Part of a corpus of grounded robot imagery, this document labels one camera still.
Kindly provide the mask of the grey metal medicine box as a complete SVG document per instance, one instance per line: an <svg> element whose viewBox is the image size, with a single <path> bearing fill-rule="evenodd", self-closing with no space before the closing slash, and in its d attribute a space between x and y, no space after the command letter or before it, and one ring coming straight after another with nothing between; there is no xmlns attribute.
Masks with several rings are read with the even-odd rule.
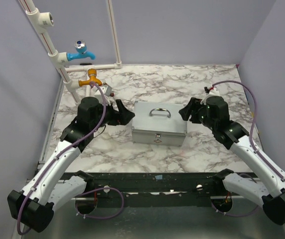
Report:
<svg viewBox="0 0 285 239"><path fill-rule="evenodd" d="M187 135L187 122L179 114L182 108L180 104L135 101L133 142L182 146Z"/></svg>

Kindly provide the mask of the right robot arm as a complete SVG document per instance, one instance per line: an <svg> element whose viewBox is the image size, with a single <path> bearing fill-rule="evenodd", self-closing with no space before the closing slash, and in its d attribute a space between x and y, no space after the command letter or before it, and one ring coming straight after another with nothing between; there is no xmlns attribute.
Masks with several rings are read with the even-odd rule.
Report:
<svg viewBox="0 0 285 239"><path fill-rule="evenodd" d="M256 184L230 170L223 170L212 183L218 195L234 192L262 207L266 216L275 224L285 224L285 172L281 170L250 139L248 131L230 119L228 104L222 97L209 97L204 104L191 98L179 110L184 121L202 124L212 131L214 138L241 158L262 182Z"/></svg>

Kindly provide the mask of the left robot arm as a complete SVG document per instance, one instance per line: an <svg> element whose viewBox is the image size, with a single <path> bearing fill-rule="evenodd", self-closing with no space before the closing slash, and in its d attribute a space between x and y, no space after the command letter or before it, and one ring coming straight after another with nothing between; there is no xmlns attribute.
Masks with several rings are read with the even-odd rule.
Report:
<svg viewBox="0 0 285 239"><path fill-rule="evenodd" d="M105 125L127 125L135 114L129 111L121 100L116 100L117 109L106 101L85 97L77 109L77 115L63 130L60 140L44 166L19 192L12 190L7 202L11 216L17 220L16 229L24 235L20 225L38 233L50 224L55 210L77 195L83 197L93 193L94 185L89 176L80 172L73 176L65 189L56 189L69 165L93 140L94 132Z"/></svg>

